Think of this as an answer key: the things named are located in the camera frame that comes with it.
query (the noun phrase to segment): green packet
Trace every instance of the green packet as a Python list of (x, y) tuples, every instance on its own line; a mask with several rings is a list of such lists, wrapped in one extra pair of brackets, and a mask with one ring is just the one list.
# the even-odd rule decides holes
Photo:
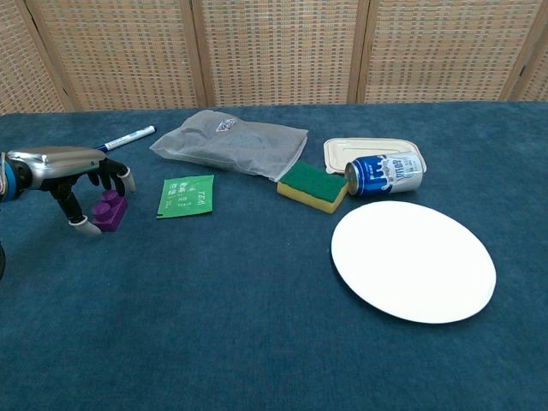
[(156, 218), (192, 216), (209, 211), (213, 211), (213, 176), (164, 181)]

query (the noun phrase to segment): blue can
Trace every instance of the blue can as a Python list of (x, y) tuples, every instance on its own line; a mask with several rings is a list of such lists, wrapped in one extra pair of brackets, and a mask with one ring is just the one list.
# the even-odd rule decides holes
[(360, 157), (346, 164), (344, 176), (352, 195), (400, 193), (422, 182), (422, 162), (414, 152)]

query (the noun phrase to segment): gray pouch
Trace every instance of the gray pouch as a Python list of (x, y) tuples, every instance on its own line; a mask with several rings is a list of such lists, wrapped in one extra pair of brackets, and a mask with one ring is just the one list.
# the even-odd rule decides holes
[(163, 158), (265, 176), (277, 182), (301, 156), (307, 133), (203, 110), (150, 148)]

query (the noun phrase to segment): sponge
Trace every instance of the sponge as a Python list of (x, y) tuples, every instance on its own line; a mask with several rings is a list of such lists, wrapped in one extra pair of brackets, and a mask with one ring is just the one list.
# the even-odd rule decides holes
[(343, 177), (327, 174), (299, 160), (280, 179), (277, 191), (295, 201), (331, 214), (343, 201), (347, 182)]

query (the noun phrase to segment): metal robot arm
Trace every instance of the metal robot arm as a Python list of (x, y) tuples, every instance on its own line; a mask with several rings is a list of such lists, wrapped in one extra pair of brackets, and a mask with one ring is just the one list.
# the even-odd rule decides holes
[(100, 234), (82, 214), (72, 186), (87, 174), (93, 185), (99, 180), (105, 189), (125, 194), (125, 188), (135, 190), (133, 175), (129, 167), (106, 157), (100, 150), (85, 147), (49, 146), (8, 152), (3, 161), (3, 184), (0, 200), (17, 199), (25, 190), (49, 191), (77, 230), (88, 234)]

